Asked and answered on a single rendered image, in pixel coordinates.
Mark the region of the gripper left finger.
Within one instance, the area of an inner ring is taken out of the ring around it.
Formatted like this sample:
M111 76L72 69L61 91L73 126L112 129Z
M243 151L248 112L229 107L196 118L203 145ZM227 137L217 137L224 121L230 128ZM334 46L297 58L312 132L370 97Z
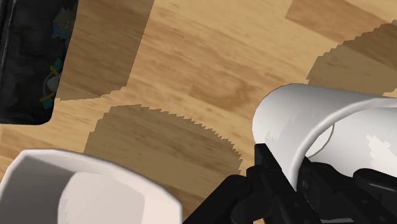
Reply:
M317 213L296 192L266 144L254 146L254 166L233 174L183 224L320 224Z

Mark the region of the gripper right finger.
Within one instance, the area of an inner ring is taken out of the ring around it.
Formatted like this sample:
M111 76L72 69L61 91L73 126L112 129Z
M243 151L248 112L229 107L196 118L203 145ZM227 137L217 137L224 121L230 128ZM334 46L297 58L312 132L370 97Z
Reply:
M362 168L353 176L305 158L296 189L323 224L397 224L397 178Z

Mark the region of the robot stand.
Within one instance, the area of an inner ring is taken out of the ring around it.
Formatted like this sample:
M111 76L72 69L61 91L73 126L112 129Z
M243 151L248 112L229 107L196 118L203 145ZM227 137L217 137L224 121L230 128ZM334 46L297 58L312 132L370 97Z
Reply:
M0 124L53 113L79 0L0 0Z

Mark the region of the white cup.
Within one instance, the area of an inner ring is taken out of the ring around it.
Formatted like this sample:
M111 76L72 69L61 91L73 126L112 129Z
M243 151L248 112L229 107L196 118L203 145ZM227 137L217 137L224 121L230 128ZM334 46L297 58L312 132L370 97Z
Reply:
M26 149L0 181L0 224L182 224L164 187L113 162Z
M252 132L293 187L304 158L346 176L370 168L397 177L397 98L289 84L262 99Z

